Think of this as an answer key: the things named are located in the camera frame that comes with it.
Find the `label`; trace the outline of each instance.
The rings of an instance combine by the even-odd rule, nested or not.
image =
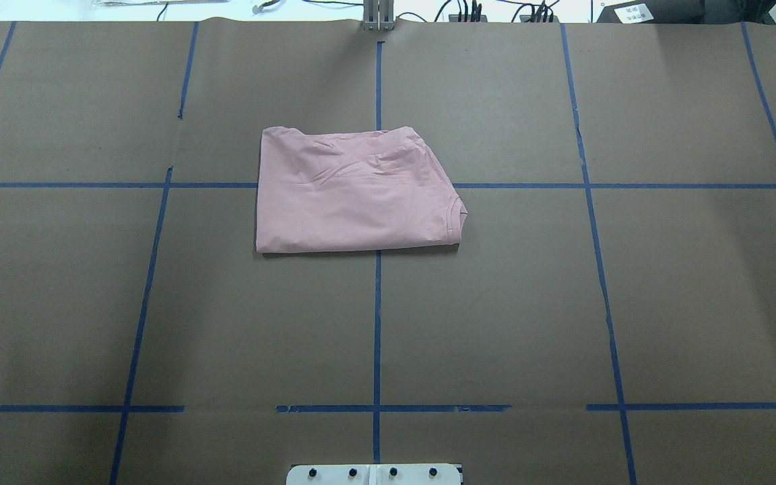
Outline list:
[[[638,3],[637,5],[622,7],[621,9],[615,10],[618,19],[622,21],[622,24],[638,24],[639,22],[655,19],[655,16],[649,11],[649,7],[644,3]]]

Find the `table surface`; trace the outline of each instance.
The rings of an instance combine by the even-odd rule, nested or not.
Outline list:
[[[413,126],[459,246],[263,257]],[[0,22],[0,483],[776,483],[776,28]]]

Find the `folded shirt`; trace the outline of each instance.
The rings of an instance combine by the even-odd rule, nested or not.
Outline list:
[[[257,252],[456,245],[466,215],[439,160],[412,128],[262,132]]]

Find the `metal mount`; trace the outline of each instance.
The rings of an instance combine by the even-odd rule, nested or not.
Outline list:
[[[364,30],[394,30],[394,0],[364,0]]]
[[[286,485],[463,485],[463,467],[448,463],[297,465]]]

